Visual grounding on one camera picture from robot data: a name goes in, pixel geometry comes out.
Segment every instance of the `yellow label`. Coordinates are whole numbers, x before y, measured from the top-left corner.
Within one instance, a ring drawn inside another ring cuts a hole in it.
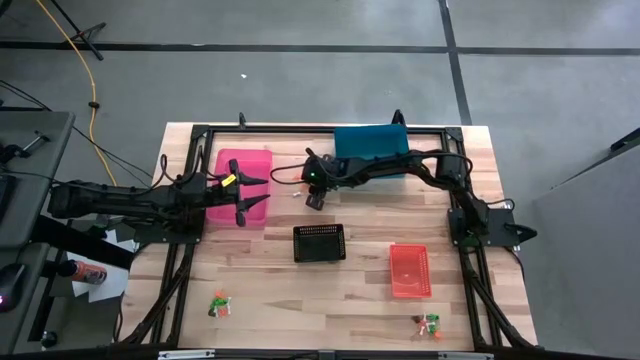
[[[220,183],[222,184],[222,187],[227,187],[229,186],[229,184],[231,184],[234,181],[236,181],[236,176],[229,175],[226,179],[222,180]]]

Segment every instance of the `computer mouse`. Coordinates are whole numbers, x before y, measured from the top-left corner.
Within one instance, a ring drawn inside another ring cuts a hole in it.
[[[20,302],[26,269],[26,266],[18,263],[0,269],[0,312],[11,311]]]

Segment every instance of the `black floor stripe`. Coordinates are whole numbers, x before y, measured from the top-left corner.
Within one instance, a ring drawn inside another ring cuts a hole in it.
[[[76,44],[89,50],[85,44]],[[222,45],[222,44],[136,44],[94,43],[100,51],[157,51],[157,52],[302,52],[302,53],[391,53],[446,54],[446,46],[377,46],[377,45]],[[0,41],[4,49],[71,50],[67,43]]]
[[[458,112],[460,113],[460,123],[462,125],[472,125],[471,112],[469,111],[469,103],[467,102],[467,93],[464,90],[464,81],[462,80],[460,59],[458,58],[458,52],[456,51],[456,39],[453,35],[453,25],[451,23],[451,15],[449,14],[449,6],[447,5],[447,0],[438,0],[438,4],[440,5],[444,38],[447,42],[447,47],[450,50],[449,64],[451,65],[453,90],[456,93]]]
[[[525,56],[638,56],[635,48],[514,48],[514,47],[467,47],[456,48],[465,55],[525,55]]]
[[[151,44],[94,43],[101,51],[149,52],[326,52],[397,53],[523,56],[640,56],[640,48],[527,48],[471,46],[395,46],[395,45],[232,45],[232,44]],[[80,50],[89,50],[77,44]],[[0,41],[0,49],[72,50],[68,44],[40,41]]]

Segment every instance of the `wooden tabletop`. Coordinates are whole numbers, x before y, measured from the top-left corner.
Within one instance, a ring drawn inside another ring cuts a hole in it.
[[[167,124],[160,153],[168,156],[172,175],[184,169],[192,125]],[[488,128],[468,126],[463,133],[467,155],[474,163],[471,178],[476,195],[486,201],[503,198]],[[218,150],[224,148],[269,149],[273,166],[280,167],[303,163],[306,147],[317,154],[331,154],[333,135],[220,133],[215,135],[210,169],[215,167]],[[410,135],[409,147],[439,148],[440,140]],[[299,172],[292,169],[278,176],[290,180]],[[293,197],[297,191],[303,196]],[[305,198],[301,185],[272,182],[264,229],[205,227],[191,269],[180,347],[473,349],[460,261],[447,229],[448,193],[406,176],[330,192],[321,212],[305,206]],[[346,260],[294,263],[292,228],[333,223],[344,224]],[[394,243],[427,246],[432,298],[406,300],[391,295],[389,245]],[[166,245],[151,245],[134,262],[123,300],[122,337],[156,300],[166,252]],[[536,343],[518,264],[499,248],[487,249],[487,261],[497,303],[520,333]],[[232,297],[228,317],[207,316],[216,290]],[[479,308],[483,334],[490,341],[486,311],[482,305]],[[172,302],[164,336],[173,310]],[[412,339],[416,325],[411,316],[423,312],[440,315],[442,339]]]

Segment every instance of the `concrete floor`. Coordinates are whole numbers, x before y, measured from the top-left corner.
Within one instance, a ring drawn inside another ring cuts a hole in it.
[[[446,44],[436,0],[60,2],[81,26],[106,21],[102,42]],[[635,0],[450,0],[449,7],[458,46],[640,47]],[[8,14],[0,19],[0,40],[61,40],[35,2],[18,2]],[[102,62],[86,56],[102,104],[96,140],[148,171],[168,121],[236,121],[242,111],[250,121],[386,123],[400,108],[411,123],[461,123],[446,54],[110,51]],[[473,124],[490,127],[505,194],[518,203],[523,223],[531,220],[532,199],[640,123],[640,57],[461,55],[460,63]],[[90,89],[72,52],[0,50],[0,79],[53,109],[75,112],[76,125],[87,129]],[[113,170],[122,184],[136,185]],[[57,177],[108,182],[93,149],[75,135]],[[522,252],[540,344],[640,356],[635,344],[604,351],[606,344],[582,330],[583,321],[599,320],[579,319],[571,304],[598,301],[597,294],[569,293],[562,284],[570,279],[554,265],[561,257],[546,250],[532,241]],[[114,303],[60,311],[56,326],[67,334],[60,346],[108,342]],[[96,311],[107,314],[103,326],[81,325]]]

